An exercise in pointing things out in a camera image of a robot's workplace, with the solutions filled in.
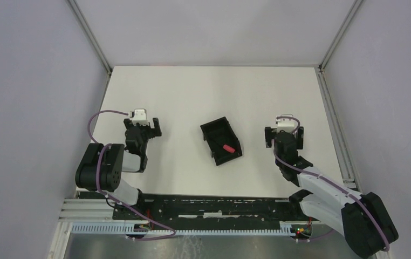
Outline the red handled black screwdriver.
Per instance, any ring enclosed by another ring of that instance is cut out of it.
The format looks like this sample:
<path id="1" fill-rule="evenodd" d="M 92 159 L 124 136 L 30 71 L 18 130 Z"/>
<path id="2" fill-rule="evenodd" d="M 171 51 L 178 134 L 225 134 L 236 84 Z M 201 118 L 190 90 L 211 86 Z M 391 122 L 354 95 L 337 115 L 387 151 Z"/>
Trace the red handled black screwdriver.
<path id="1" fill-rule="evenodd" d="M 217 142 L 214 140 L 212 141 L 212 143 L 214 145 L 214 150 L 216 151 L 220 151 L 220 152 L 226 151 L 227 153 L 230 153 L 230 154 L 234 154 L 236 152 L 236 150 L 233 147 L 229 146 L 228 144 L 224 144 L 224 143 Z"/>

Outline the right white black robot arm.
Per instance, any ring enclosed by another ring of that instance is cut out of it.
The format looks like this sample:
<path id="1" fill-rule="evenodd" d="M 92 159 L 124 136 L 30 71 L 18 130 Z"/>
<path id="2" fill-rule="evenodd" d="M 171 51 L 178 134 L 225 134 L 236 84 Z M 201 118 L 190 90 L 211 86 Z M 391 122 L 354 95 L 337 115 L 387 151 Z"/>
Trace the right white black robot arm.
<path id="1" fill-rule="evenodd" d="M 273 149 L 282 176 L 300 188 L 289 197 L 290 202 L 304 215 L 341 234 L 361 258 L 389 251 L 389 245 L 399 239 L 399 233 L 380 196 L 373 192 L 363 194 L 321 173 L 299 155 L 302 149 L 299 131 L 264 129 L 266 146 Z"/>

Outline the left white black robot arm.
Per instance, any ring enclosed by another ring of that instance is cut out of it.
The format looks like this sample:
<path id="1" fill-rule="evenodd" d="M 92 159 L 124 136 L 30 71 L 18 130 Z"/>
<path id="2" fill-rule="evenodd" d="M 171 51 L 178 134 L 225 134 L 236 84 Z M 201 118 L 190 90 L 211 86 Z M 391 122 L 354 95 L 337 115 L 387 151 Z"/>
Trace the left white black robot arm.
<path id="1" fill-rule="evenodd" d="M 161 137 L 158 118 L 152 122 L 129 118 L 124 120 L 125 143 L 91 143 L 76 171 L 77 187 L 97 192 L 117 204 L 134 206 L 139 203 L 142 191 L 132 187 L 121 178 L 126 153 L 140 159 L 138 173 L 145 171 L 148 158 L 147 146 L 152 138 Z M 210 148 L 210 155 L 217 166 L 243 155 L 240 141 L 227 118 L 222 117 L 200 126 L 202 138 Z"/>

